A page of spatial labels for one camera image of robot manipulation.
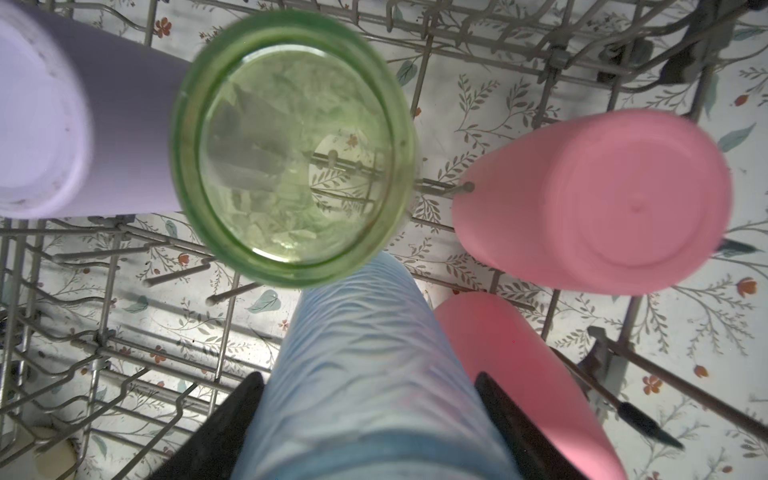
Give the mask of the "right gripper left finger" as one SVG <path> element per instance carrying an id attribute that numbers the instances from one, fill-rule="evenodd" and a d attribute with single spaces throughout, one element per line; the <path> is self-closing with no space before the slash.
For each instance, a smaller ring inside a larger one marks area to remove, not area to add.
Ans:
<path id="1" fill-rule="evenodd" d="M 228 479 L 264 388 L 260 372 L 248 375 L 150 479 Z"/>

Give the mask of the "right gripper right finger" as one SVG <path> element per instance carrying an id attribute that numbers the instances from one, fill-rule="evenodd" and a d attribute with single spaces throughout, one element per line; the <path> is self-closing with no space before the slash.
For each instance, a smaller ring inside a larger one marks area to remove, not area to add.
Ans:
<path id="1" fill-rule="evenodd" d="M 487 372 L 477 375 L 474 386 L 523 479 L 586 480 Z"/>

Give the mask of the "pink cup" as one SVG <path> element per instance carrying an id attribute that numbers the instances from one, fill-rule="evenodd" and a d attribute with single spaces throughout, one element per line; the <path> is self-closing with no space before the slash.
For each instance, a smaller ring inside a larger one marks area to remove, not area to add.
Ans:
<path id="1" fill-rule="evenodd" d="M 694 274 L 729 222 L 732 180 L 694 122 L 629 109 L 558 122 L 477 159 L 452 220 L 479 262 L 541 286 L 644 295 Z"/>
<path id="2" fill-rule="evenodd" d="M 510 302 L 487 292 L 461 293 L 434 314 L 467 375 L 490 374 L 581 473 L 627 477 L 581 388 Z"/>

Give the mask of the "beige cup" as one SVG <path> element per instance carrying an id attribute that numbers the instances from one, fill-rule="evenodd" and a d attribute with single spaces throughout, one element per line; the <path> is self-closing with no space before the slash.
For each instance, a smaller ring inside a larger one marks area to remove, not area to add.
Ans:
<path id="1" fill-rule="evenodd" d="M 3 436 L 3 442 L 13 438 L 13 433 L 9 432 Z M 63 440 L 50 450 L 37 454 L 31 433 L 19 428 L 14 439 L 13 446 L 1 457 L 2 462 L 29 445 L 31 448 L 1 467 L 2 479 L 57 479 L 74 466 L 78 458 L 70 440 Z"/>

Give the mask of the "blue translucent cup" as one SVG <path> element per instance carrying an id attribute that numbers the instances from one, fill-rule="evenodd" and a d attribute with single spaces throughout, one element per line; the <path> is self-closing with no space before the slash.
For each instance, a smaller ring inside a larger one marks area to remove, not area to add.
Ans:
<path id="1" fill-rule="evenodd" d="M 304 291 L 236 479 L 515 479 L 408 270 L 387 253 Z"/>

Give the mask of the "green translucent cup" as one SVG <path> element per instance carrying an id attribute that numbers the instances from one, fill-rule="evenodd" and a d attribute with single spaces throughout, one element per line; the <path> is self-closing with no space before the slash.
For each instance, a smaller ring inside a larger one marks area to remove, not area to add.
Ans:
<path id="1" fill-rule="evenodd" d="M 245 17 L 192 62 L 173 110 L 181 208 L 213 255 L 303 289 L 361 268 L 415 199 L 419 146 L 385 59 L 307 11 Z"/>

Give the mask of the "lilac cup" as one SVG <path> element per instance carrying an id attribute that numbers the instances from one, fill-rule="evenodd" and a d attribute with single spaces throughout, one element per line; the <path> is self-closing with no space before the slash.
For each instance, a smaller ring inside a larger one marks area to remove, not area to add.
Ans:
<path id="1" fill-rule="evenodd" d="M 172 108 L 189 63 L 17 1 L 1 5 L 1 213 L 176 211 Z"/>

